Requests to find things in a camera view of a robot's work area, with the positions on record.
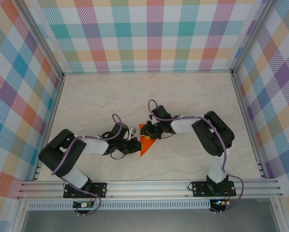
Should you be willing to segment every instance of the metal rail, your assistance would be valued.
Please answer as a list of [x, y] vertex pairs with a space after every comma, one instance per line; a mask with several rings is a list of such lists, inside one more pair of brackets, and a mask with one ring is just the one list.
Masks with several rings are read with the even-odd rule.
[[[188, 189], [190, 182], [195, 180], [165, 181], [106, 181], [107, 193], [103, 201], [113, 200], [179, 200], [179, 199], [218, 199], [219, 197], [194, 198]], [[238, 198], [241, 183], [234, 181]], [[276, 179], [245, 179], [243, 198], [279, 198], [282, 190]], [[86, 199], [63, 198], [63, 181], [24, 182], [19, 192], [20, 201], [75, 201]]]

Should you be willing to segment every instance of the orange object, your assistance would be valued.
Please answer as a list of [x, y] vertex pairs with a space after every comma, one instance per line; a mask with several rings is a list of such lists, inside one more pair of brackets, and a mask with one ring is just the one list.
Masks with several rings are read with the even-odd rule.
[[[146, 124], [139, 124], [139, 131], [141, 131], [141, 128], [143, 126], [145, 126]], [[140, 142], [143, 146], [143, 149], [140, 152], [140, 156], [143, 156], [143, 154], [153, 145], [153, 143], [156, 141], [157, 139], [148, 139], [145, 138], [143, 136], [140, 136]]]

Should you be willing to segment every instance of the marble surface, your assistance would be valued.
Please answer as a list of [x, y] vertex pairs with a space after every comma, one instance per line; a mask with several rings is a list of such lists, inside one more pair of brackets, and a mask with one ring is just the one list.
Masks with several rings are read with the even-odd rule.
[[[50, 139], [62, 129], [101, 135], [112, 129], [112, 113], [137, 129], [149, 116], [155, 99], [172, 115], [196, 116], [215, 111], [233, 130], [235, 140], [226, 170], [241, 178], [260, 178], [238, 101], [228, 73], [125, 73], [67, 76]], [[205, 179], [210, 155], [195, 134], [177, 134], [156, 141], [121, 160], [82, 154], [76, 166], [92, 180]], [[39, 180], [57, 180], [42, 166]]]

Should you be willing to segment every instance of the orange triangle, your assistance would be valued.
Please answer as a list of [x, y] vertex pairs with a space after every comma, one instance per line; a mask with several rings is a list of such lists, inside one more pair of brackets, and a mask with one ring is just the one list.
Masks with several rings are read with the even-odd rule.
[[[146, 124], [139, 124], [139, 131], [141, 131], [141, 128], [143, 126], [145, 126]], [[153, 143], [156, 141], [157, 139], [147, 139], [144, 138], [142, 136], [140, 136], [140, 142], [143, 146], [143, 149], [140, 152], [140, 156], [143, 156], [143, 154], [153, 145]]]

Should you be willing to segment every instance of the purple cable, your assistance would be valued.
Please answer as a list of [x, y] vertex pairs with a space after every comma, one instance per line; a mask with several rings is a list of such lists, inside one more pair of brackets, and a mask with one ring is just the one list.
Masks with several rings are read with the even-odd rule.
[[93, 196], [93, 197], [98, 198], [99, 204], [98, 204], [98, 206], [96, 207], [96, 209], [91, 210], [90, 212], [84, 214], [83, 216], [87, 216], [87, 215], [93, 214], [94, 212], [96, 212], [96, 211], [100, 208], [100, 206], [101, 206], [101, 198], [100, 198], [98, 195], [96, 195], [96, 194], [94, 194], [94, 193], [91, 193], [91, 192], [84, 191], [84, 190], [82, 190], [82, 189], [79, 189], [79, 188], [77, 188], [75, 185], [69, 183], [67, 180], [65, 180], [65, 179], [63, 179], [63, 178], [61, 178], [61, 179], [62, 179], [63, 181], [65, 181], [65, 182], [67, 182], [67, 183], [68, 183], [71, 187], [73, 187], [75, 190], [77, 190], [77, 191], [79, 191], [79, 192], [82, 192], [82, 193], [85, 193], [85, 194], [89, 194], [89, 195], [91, 195], [91, 196]]
[[66, 152], [65, 152], [65, 154], [64, 154], [64, 156], [63, 156], [63, 158], [62, 158], [62, 160], [61, 160], [61, 162], [58, 164], [58, 166], [55, 168], [55, 170], [51, 173], [51, 175], [55, 175], [55, 174], [57, 173], [57, 171], [61, 168], [61, 166], [63, 165], [65, 159], [67, 158], [68, 153], [70, 152], [70, 150], [71, 150], [71, 148], [72, 148], [72, 145], [73, 145], [78, 139], [83, 139], [83, 138], [85, 138], [85, 139], [97, 139], [97, 140], [107, 141], [107, 140], [111, 140], [111, 139], [116, 138], [116, 137], [120, 134], [120, 132], [121, 132], [121, 130], [122, 130], [122, 120], [121, 120], [121, 118], [119, 117], [119, 115], [117, 115], [117, 114], [112, 114], [112, 119], [115, 121], [115, 123], [116, 123], [115, 116], [116, 116], [116, 117], [119, 119], [119, 121], [120, 121], [120, 129], [119, 129], [119, 131], [117, 132], [116, 135], [114, 135], [114, 136], [112, 136], [112, 137], [110, 137], [110, 138], [99, 138], [99, 137], [94, 137], [94, 136], [89, 136], [89, 135], [86, 135], [86, 136], [78, 136], [78, 137], [74, 138], [74, 139], [72, 140], [71, 144], [68, 146], [68, 148], [67, 148], [67, 150], [66, 150]]
[[159, 120], [159, 121], [175, 121], [175, 120], [181, 120], [181, 119], [195, 119], [195, 118], [197, 118], [197, 119], [201, 119], [201, 120], [205, 121], [205, 122], [213, 129], [214, 133], [217, 135], [220, 143], [222, 144], [223, 151], [224, 151], [224, 160], [223, 160], [223, 165], [222, 165], [222, 171], [223, 171], [225, 174], [227, 174], [228, 176], [240, 180], [240, 182], [241, 182], [241, 184], [242, 184], [241, 193], [240, 193], [240, 195], [239, 195], [239, 197], [238, 197], [238, 200], [235, 202], [235, 204], [234, 204], [231, 208], [228, 208], [228, 209], [225, 210], [224, 212], [229, 211], [230, 209], [232, 209], [232, 208], [240, 201], [240, 199], [242, 198], [243, 192], [244, 192], [244, 189], [245, 189], [245, 185], [244, 185], [244, 183], [243, 183], [243, 180], [242, 180], [240, 177], [235, 176], [235, 175], [231, 175], [231, 174], [229, 174], [229, 173], [227, 173], [227, 172], [225, 171], [225, 165], [226, 165], [226, 160], [227, 160], [227, 151], [226, 151], [226, 147], [225, 147], [225, 144], [224, 144], [224, 142], [223, 142], [223, 139], [222, 139], [222, 137], [220, 136], [220, 134], [218, 133], [218, 131], [216, 130], [216, 128], [212, 125], [212, 123], [211, 123], [208, 119], [206, 119], [206, 118], [204, 118], [204, 117], [199, 117], [199, 116], [196, 116], [196, 117], [195, 117], [195, 116], [174, 117], [174, 118], [169, 118], [169, 119], [159, 118], [159, 117], [155, 116], [154, 113], [151, 111], [151, 109], [150, 109], [150, 103], [151, 103], [151, 102], [154, 102], [156, 107], [158, 106], [157, 102], [156, 102], [155, 100], [151, 99], [151, 100], [148, 102], [149, 112], [150, 112], [150, 114], [151, 114], [153, 117], [155, 117], [155, 118], [156, 118], [157, 120]]

